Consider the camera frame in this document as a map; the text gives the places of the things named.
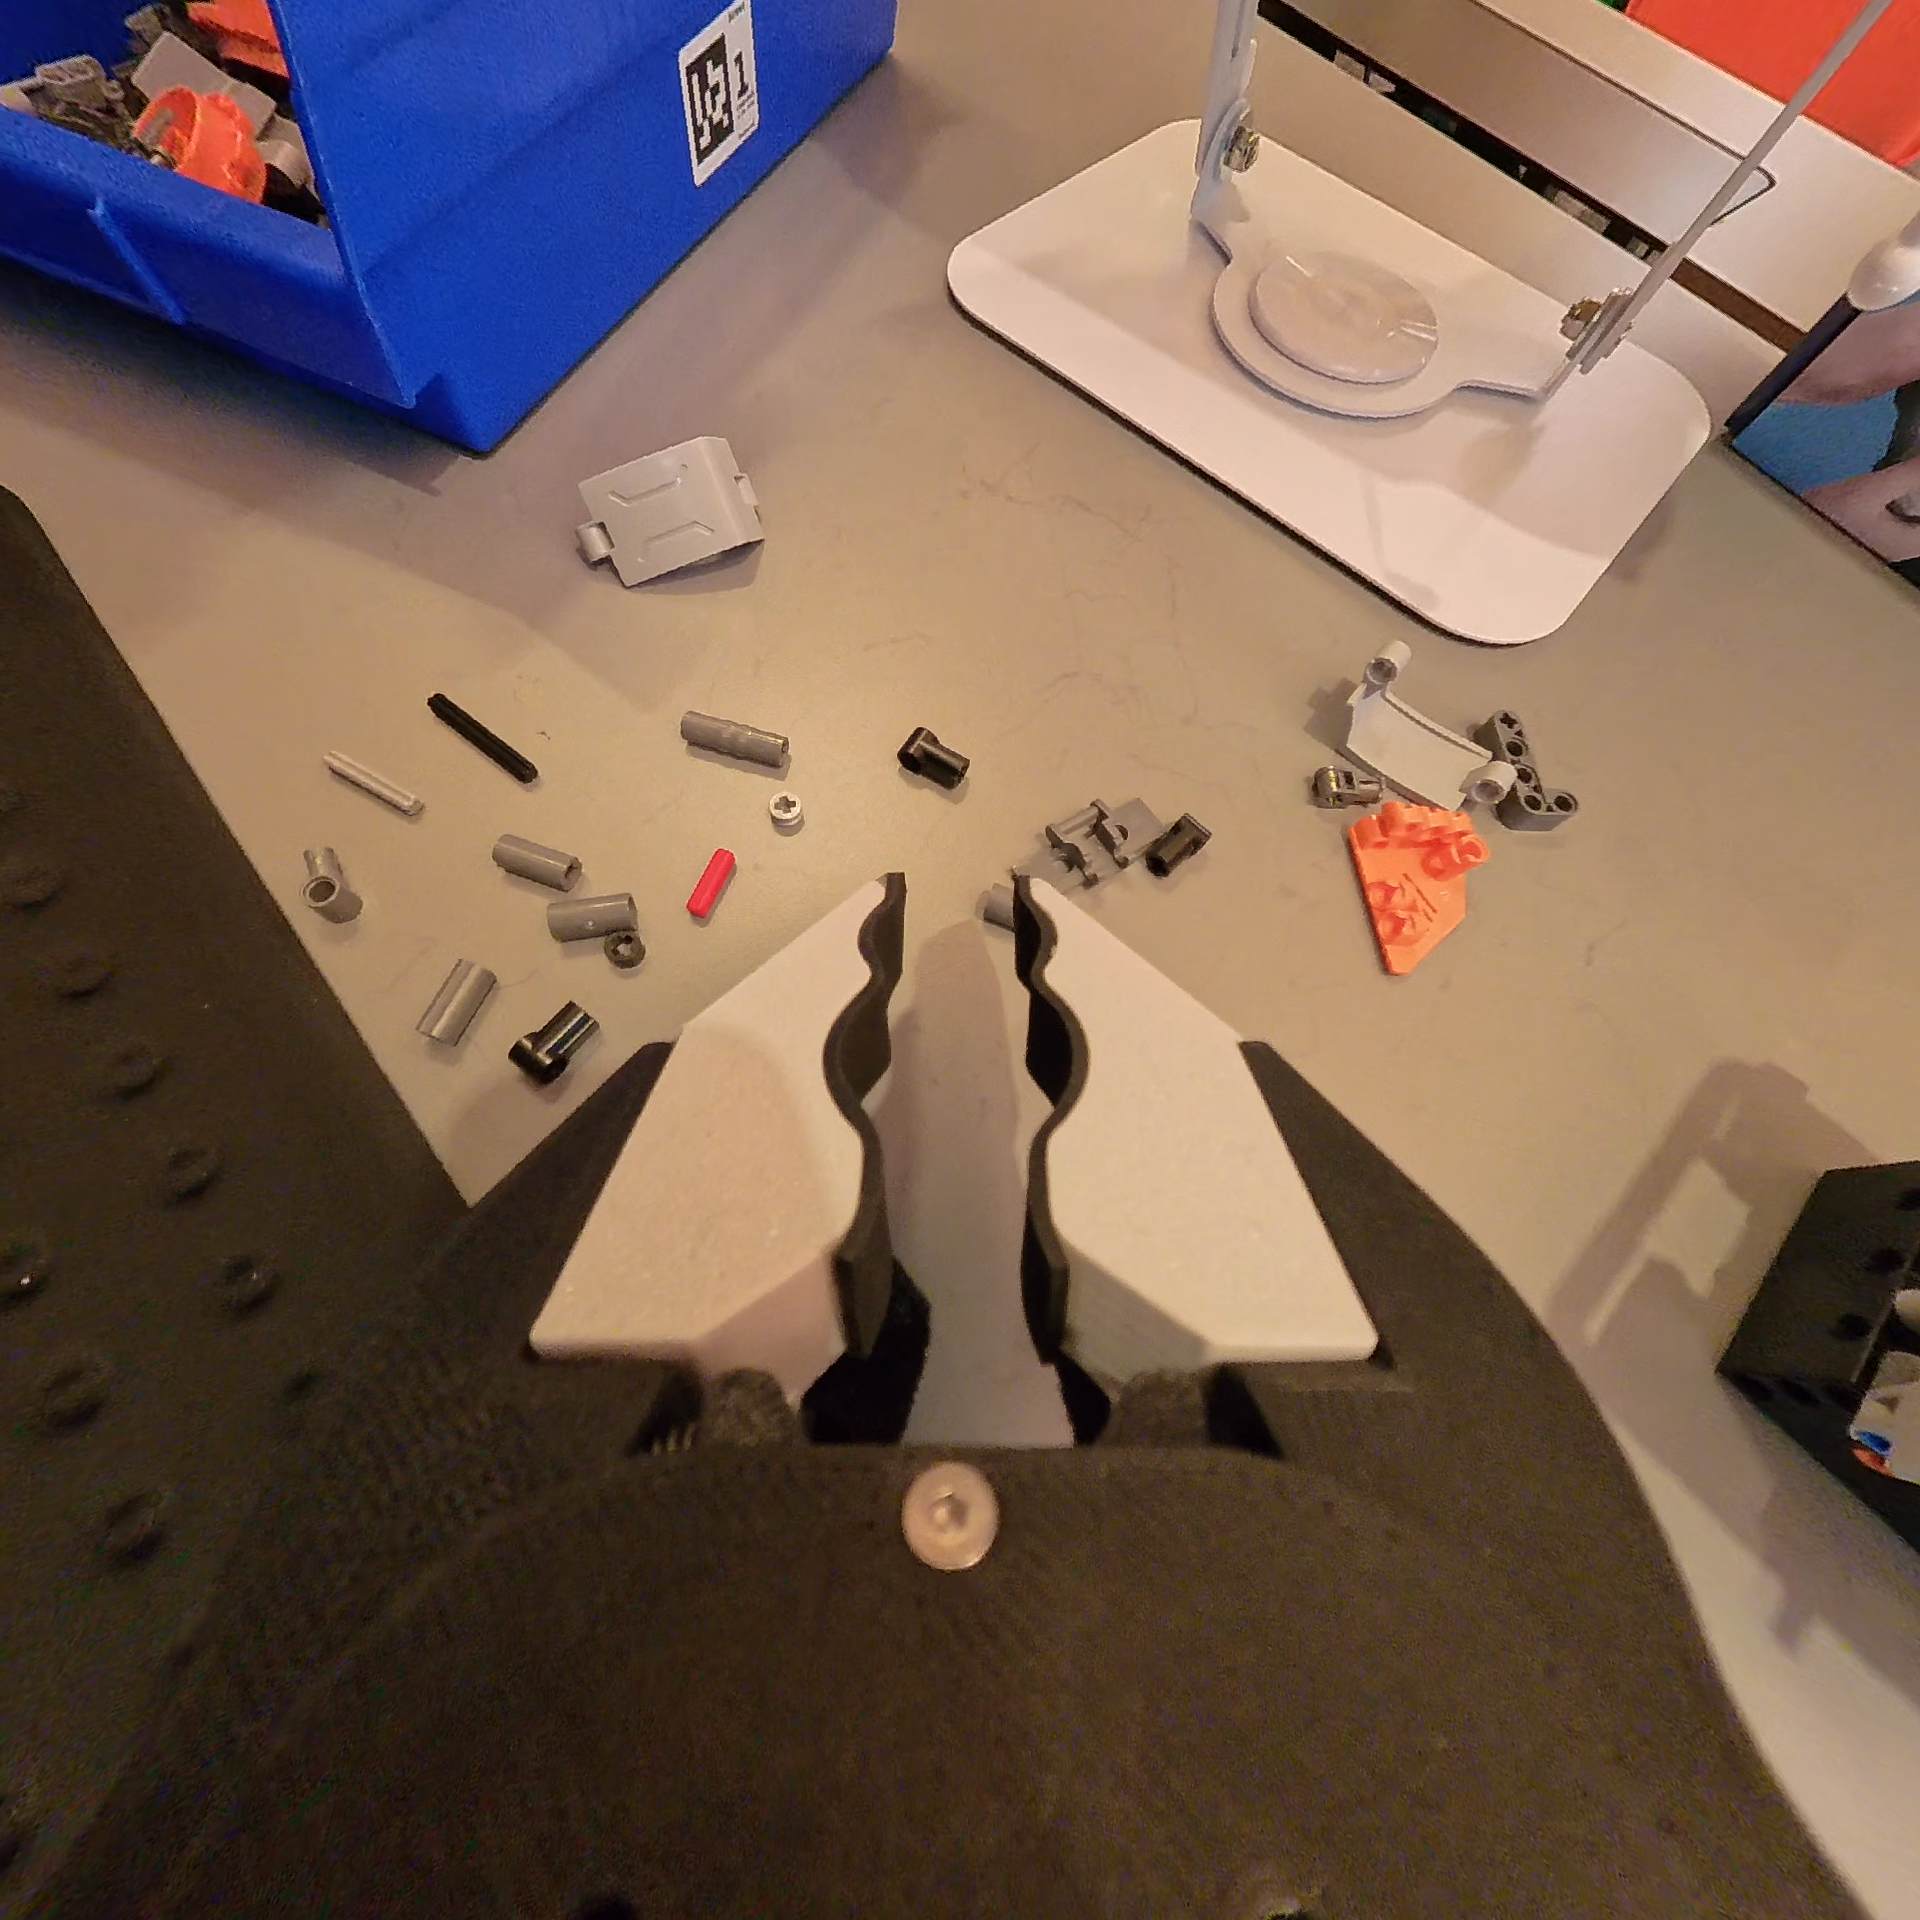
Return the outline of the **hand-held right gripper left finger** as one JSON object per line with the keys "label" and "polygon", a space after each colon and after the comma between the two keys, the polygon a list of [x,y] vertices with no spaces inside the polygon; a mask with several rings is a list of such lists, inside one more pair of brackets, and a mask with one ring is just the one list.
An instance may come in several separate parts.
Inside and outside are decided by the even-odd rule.
{"label": "hand-held right gripper left finger", "polygon": [[894,1244],[869,1096],[902,951],[885,872],[684,1024],[533,1323],[539,1357],[758,1372],[796,1402],[872,1352]]}

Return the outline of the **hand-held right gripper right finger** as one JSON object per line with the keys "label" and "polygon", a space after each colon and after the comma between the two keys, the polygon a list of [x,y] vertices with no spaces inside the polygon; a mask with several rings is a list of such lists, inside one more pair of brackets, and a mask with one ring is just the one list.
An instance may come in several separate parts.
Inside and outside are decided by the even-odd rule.
{"label": "hand-held right gripper right finger", "polygon": [[1238,1034],[1044,879],[1015,884],[1024,1315],[1044,1359],[1347,1362],[1377,1333]]}

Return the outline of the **black toy axle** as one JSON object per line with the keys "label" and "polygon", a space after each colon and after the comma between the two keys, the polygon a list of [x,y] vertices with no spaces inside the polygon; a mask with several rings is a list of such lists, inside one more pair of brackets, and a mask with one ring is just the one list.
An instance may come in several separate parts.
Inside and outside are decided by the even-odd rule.
{"label": "black toy axle", "polygon": [[455,703],[445,692],[432,691],[425,698],[425,709],[432,714],[433,720],[443,725],[445,731],[455,733],[464,746],[479,752],[493,768],[503,774],[515,779],[516,783],[537,783],[539,768],[518,752],[509,740],[487,726],[479,717],[471,710]]}

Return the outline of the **blue plastic bin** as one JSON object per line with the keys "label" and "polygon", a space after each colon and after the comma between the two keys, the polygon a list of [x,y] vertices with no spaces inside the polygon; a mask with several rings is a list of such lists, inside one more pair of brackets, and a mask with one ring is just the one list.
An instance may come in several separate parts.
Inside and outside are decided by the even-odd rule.
{"label": "blue plastic bin", "polygon": [[271,12],[325,229],[4,109],[4,259],[471,450],[895,36],[891,2]]}

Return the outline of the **pile of toy building parts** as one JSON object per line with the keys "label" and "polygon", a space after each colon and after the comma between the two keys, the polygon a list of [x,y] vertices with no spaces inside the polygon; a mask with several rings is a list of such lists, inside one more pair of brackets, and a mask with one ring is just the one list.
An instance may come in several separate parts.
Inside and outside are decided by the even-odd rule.
{"label": "pile of toy building parts", "polygon": [[1,108],[164,174],[327,227],[268,2],[158,2],[115,61],[72,53],[4,72]]}

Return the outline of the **orange toy wedge piece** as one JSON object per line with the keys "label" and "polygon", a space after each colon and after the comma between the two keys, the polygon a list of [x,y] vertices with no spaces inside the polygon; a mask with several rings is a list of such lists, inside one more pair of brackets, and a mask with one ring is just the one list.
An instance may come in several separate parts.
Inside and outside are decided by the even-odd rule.
{"label": "orange toy wedge piece", "polygon": [[1401,799],[1358,816],[1349,846],[1383,972],[1406,976],[1464,918],[1491,850],[1464,811]]}

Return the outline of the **grey toy hinge assembly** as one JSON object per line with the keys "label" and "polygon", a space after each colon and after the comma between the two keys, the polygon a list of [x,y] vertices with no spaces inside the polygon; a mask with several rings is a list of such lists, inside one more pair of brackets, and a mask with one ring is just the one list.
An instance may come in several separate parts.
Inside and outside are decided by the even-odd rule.
{"label": "grey toy hinge assembly", "polygon": [[1166,832],[1143,799],[1093,799],[1041,827],[1037,875],[1093,890],[1139,861]]}

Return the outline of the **grey arched panel with pins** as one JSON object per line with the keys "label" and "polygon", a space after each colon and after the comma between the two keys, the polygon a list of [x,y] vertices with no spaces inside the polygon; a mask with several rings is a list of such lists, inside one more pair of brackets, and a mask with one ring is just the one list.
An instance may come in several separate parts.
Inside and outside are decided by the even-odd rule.
{"label": "grey arched panel with pins", "polygon": [[1516,787],[1516,768],[1401,699],[1411,664],[1406,639],[1387,643],[1355,680],[1318,687],[1318,736],[1347,762],[1403,799],[1438,810],[1495,810]]}

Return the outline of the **dark grey angled toy beam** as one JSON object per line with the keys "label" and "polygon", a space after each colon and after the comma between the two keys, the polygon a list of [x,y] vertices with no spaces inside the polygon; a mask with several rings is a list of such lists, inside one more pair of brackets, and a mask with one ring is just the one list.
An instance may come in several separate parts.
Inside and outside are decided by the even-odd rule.
{"label": "dark grey angled toy beam", "polygon": [[1513,832],[1547,832],[1576,813],[1576,797],[1543,779],[1521,720],[1511,710],[1495,710],[1472,733],[1488,755],[1511,768],[1513,782],[1495,804],[1501,827]]}

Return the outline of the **black perforated board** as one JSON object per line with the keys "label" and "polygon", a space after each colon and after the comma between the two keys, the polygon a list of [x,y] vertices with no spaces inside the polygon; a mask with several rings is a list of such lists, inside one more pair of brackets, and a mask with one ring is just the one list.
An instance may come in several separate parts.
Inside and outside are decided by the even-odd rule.
{"label": "black perforated board", "polygon": [[339,1348],[464,1203],[14,494],[1,762],[4,1915],[37,1915]]}

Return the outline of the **black block with holes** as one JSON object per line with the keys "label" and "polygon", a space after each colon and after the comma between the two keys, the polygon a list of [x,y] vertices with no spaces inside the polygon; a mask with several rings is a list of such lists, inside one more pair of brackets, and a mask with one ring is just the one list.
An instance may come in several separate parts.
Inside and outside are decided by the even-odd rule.
{"label": "black block with holes", "polygon": [[1918,1547],[1918,1164],[1825,1170],[1719,1374]]}

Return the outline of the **grey curved toy panel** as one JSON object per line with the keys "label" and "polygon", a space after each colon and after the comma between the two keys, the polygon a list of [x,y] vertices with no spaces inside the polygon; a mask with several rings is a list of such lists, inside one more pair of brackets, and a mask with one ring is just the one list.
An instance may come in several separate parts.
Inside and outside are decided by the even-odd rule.
{"label": "grey curved toy panel", "polygon": [[732,443],[699,436],[589,476],[575,547],[637,588],[764,539],[751,479]]}

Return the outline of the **white metal stand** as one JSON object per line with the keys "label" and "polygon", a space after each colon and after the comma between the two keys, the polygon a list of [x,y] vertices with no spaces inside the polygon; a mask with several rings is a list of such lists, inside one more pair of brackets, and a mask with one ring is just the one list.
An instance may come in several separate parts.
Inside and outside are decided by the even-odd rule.
{"label": "white metal stand", "polygon": [[1259,4],[1207,26],[1198,117],[973,230],[953,299],[1425,626],[1559,631],[1816,323],[1677,280],[1814,96],[1653,245]]}

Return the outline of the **blue picture box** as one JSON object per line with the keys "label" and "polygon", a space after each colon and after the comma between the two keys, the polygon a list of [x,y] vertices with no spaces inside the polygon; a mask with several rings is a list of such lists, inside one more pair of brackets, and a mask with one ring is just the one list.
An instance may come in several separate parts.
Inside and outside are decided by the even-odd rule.
{"label": "blue picture box", "polygon": [[1871,310],[1838,299],[1737,404],[1726,438],[1915,584],[1915,294]]}

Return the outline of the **beige shelf board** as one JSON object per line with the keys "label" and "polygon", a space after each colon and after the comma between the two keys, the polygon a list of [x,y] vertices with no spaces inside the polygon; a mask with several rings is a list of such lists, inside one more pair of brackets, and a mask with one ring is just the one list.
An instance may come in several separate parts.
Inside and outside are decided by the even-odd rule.
{"label": "beige shelf board", "polygon": [[[1576,2],[1296,2],[1263,20],[1488,138],[1653,245],[1680,237],[1780,109],[1637,19]],[[1915,174],[1799,118],[1677,280],[1788,344],[1915,214]]]}

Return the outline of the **orange panel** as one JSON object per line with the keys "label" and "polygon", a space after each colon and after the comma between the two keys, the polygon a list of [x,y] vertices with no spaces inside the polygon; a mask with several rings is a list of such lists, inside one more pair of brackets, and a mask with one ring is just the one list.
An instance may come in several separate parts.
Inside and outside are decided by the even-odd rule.
{"label": "orange panel", "polygon": [[[1625,13],[1785,102],[1853,23],[1861,2],[1630,2]],[[1918,143],[1918,4],[1895,2],[1808,106],[1808,118],[1891,164]]]}

